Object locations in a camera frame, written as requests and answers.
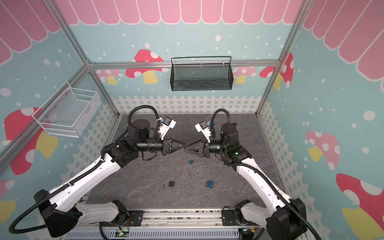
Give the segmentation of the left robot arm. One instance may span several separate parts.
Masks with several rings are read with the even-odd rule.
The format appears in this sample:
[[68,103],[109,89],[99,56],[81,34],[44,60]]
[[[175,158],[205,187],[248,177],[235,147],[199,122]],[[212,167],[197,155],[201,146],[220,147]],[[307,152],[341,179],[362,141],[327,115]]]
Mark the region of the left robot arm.
[[24,234],[48,229],[53,238],[61,237],[80,224],[97,222],[122,226],[130,215],[120,201],[87,207],[81,198],[96,185],[124,168],[144,152],[171,154],[174,139],[166,139],[176,121],[161,118],[149,105],[134,108],[128,115],[127,127],[112,143],[101,149],[100,156],[64,184],[51,191],[40,190],[35,204],[20,214],[10,225],[10,234]]

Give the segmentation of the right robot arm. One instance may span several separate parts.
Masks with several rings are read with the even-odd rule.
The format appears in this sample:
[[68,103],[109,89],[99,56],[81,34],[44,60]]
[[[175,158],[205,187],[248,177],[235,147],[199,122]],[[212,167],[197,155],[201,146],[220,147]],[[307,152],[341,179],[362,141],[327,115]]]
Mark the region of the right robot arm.
[[321,237],[307,220],[305,204],[283,192],[258,166],[252,155],[240,144],[237,124],[225,109],[214,112],[209,122],[195,125],[204,139],[187,145],[185,151],[200,158],[219,154],[225,166],[233,168],[252,186],[265,207],[242,201],[235,207],[241,224],[252,222],[265,229],[273,240],[295,240],[306,232]]

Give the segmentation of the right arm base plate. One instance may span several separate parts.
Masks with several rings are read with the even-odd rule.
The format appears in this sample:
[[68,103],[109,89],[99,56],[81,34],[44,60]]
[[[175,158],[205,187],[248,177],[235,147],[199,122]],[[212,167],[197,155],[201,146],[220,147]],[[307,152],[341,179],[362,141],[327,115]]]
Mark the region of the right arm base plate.
[[257,226],[257,224],[245,220],[238,211],[224,208],[221,211],[223,226]]

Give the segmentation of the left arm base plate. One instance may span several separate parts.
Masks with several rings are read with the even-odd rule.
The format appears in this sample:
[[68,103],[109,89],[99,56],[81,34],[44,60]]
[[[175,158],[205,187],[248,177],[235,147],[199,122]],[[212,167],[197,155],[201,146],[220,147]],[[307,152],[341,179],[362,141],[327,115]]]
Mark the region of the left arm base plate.
[[120,211],[114,220],[116,226],[140,227],[144,211]]

